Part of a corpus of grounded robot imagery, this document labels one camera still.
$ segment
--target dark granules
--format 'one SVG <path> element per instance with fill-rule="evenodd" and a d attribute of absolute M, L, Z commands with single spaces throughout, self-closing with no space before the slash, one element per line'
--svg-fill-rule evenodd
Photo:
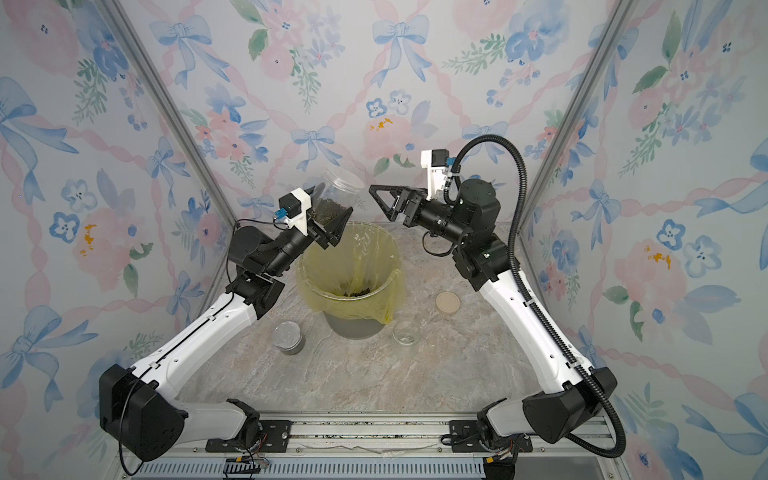
<path fill-rule="evenodd" d="M 322 198 L 310 211 L 310 217 L 320 225 L 325 226 L 331 220 L 338 217 L 344 210 L 346 210 L 346 207 L 337 202 L 329 198 Z"/>
<path fill-rule="evenodd" d="M 344 296 L 363 296 L 368 295 L 369 293 L 371 293 L 370 287 L 366 288 L 365 290 L 360 290 L 357 293 L 344 293 Z"/>

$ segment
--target plastic bag rim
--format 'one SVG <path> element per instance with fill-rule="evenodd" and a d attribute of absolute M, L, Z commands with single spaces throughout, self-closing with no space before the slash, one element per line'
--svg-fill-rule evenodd
<path fill-rule="evenodd" d="M 347 222 L 347 226 L 349 226 L 350 224 L 352 224 L 352 225 L 368 225 L 368 226 L 374 227 L 374 228 L 376 228 L 378 230 L 381 230 L 397 246 L 397 240 L 395 239 L 395 237 L 390 232 L 388 232 L 385 228 L 382 228 L 379 225 L 376 225 L 375 223 L 360 222 L 360 221 L 350 221 L 350 222 Z M 327 293 L 327 292 L 324 292 L 322 290 L 319 290 L 317 288 L 317 286 L 315 285 L 315 283 L 306 275 L 305 263 L 304 263 L 304 255 L 302 255 L 301 258 L 299 258 L 299 270 L 298 270 L 297 273 L 302 278 L 302 280 L 304 280 L 304 283 L 314 293 L 316 293 L 316 294 L 318 294 L 318 295 L 320 295 L 322 297 L 325 297 L 325 298 L 327 298 L 329 300 L 338 300 L 340 302 L 354 302 L 356 300 L 363 300 L 363 299 L 366 299 L 366 298 L 369 298 L 371 296 L 376 295 L 377 293 L 381 292 L 386 287 L 388 287 L 389 284 L 392 283 L 392 281 L 394 281 L 395 276 L 399 274 L 400 270 L 402 270 L 402 268 L 400 268 L 400 266 L 402 265 L 402 257 L 400 256 L 400 249 L 396 249 L 396 254 L 397 254 L 396 260 L 397 260 L 398 267 L 393 268 L 392 271 L 389 272 L 389 276 L 387 277 L 386 281 L 384 283 L 382 283 L 382 285 L 379 288 L 377 288 L 376 290 L 373 290 L 371 293 L 367 293 L 366 295 L 361 295 L 361 296 L 337 296 L 337 295 L 333 295 L 332 293 Z"/>

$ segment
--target small metal canister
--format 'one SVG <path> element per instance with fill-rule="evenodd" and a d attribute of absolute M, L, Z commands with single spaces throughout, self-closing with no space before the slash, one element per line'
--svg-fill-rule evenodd
<path fill-rule="evenodd" d="M 305 343 L 304 334 L 296 322 L 282 322 L 272 332 L 272 344 L 284 355 L 296 355 Z"/>

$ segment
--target black mounting plate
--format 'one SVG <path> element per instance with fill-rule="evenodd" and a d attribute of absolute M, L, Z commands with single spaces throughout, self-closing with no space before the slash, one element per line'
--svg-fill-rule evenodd
<path fill-rule="evenodd" d="M 477 420 L 451 420 L 448 422 L 448 425 L 451 429 L 451 437 L 453 437 L 455 441 L 460 442 L 462 439 L 472 437 L 472 440 L 468 442 L 451 445 L 451 451 L 453 453 L 488 453 L 488 450 L 484 449 L 480 444 Z M 531 437 L 523 438 L 518 444 L 521 448 L 521 452 L 533 452 Z"/>
<path fill-rule="evenodd" d="M 262 431 L 266 433 L 266 441 L 259 449 L 259 453 L 285 453 L 290 440 L 290 420 L 260 420 L 259 424 Z M 205 451 L 209 453 L 240 452 L 229 441 L 222 439 L 208 440 Z"/>

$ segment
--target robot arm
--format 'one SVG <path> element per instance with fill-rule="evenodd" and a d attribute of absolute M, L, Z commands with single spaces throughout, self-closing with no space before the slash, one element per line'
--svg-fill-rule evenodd
<path fill-rule="evenodd" d="M 290 228 L 272 239 L 253 226 L 234 231 L 227 259 L 237 277 L 226 292 L 171 341 L 131 368 L 113 365 L 99 379 L 100 424 L 121 446 L 150 461 L 177 443 L 228 439 L 251 449 L 260 439 L 259 414 L 247 404 L 178 402 L 181 387 L 218 349 L 253 325 L 277 301 L 282 276 L 312 243 L 323 249 L 341 240 L 353 209 L 325 225 L 307 216 L 321 186 L 280 198 L 278 215 Z"/>
<path fill-rule="evenodd" d="M 518 205 L 507 243 L 494 233 L 501 206 L 493 186 L 480 179 L 458 181 L 462 158 L 485 141 L 505 147 L 520 172 Z M 531 360 L 542 388 L 540 393 L 523 400 L 504 399 L 483 409 L 478 414 L 482 442 L 495 448 L 508 443 L 511 435 L 533 432 L 550 443 L 567 437 L 597 455 L 621 455 L 625 447 L 624 430 L 607 400 L 617 385 L 613 373 L 607 367 L 595 369 L 565 339 L 549 313 L 540 307 L 515 259 L 515 235 L 526 194 L 525 165 L 517 149 L 503 137 L 482 135 L 466 144 L 453 164 L 447 150 L 432 150 L 422 152 L 422 166 L 427 169 L 428 189 L 372 185 L 371 195 L 390 221 L 402 213 L 406 227 L 424 227 L 433 237 L 451 242 L 450 252 L 457 271 L 502 317 Z M 455 200 L 450 200 L 447 194 L 452 180 L 458 186 Z M 383 191 L 391 195 L 390 202 L 380 196 Z M 445 203 L 438 200 L 440 191 Z M 571 434 L 602 409 L 617 435 L 616 446 L 611 450 L 597 448 Z"/>
<path fill-rule="evenodd" d="M 495 141 L 505 146 L 521 171 L 521 190 L 508 243 L 494 233 L 500 204 L 491 184 L 479 179 L 458 182 L 460 161 L 475 145 Z M 525 166 L 517 150 L 495 135 L 470 141 L 449 171 L 448 151 L 422 152 L 429 190 L 373 185 L 370 193 L 390 221 L 405 214 L 407 227 L 420 226 L 452 243 L 457 271 L 498 311 L 531 360 L 542 388 L 523 400 L 503 399 L 478 413 L 481 442 L 489 449 L 509 445 L 520 433 L 547 442 L 566 437 L 597 455 L 617 457 L 625 447 L 624 430 L 607 400 L 616 379 L 607 368 L 595 369 L 567 340 L 546 310 L 539 307 L 525 274 L 514 257 L 518 212 L 525 201 Z M 456 200 L 445 194 L 451 181 L 459 185 Z M 379 196 L 386 191 L 390 202 Z M 443 191 L 445 203 L 437 196 Z M 182 385 L 219 348 L 252 325 L 283 290 L 279 277 L 313 242 L 337 245 L 352 213 L 349 208 L 325 225 L 306 215 L 316 194 L 295 190 L 280 198 L 280 217 L 291 226 L 272 239 L 255 227 L 236 230 L 228 259 L 238 275 L 227 292 L 200 318 L 130 369 L 118 365 L 99 380 L 101 427 L 143 461 L 153 460 L 174 444 L 201 439 L 226 439 L 251 449 L 261 438 L 259 414 L 236 399 L 221 404 L 175 400 Z M 617 442 L 603 450 L 571 432 L 605 409 Z"/>

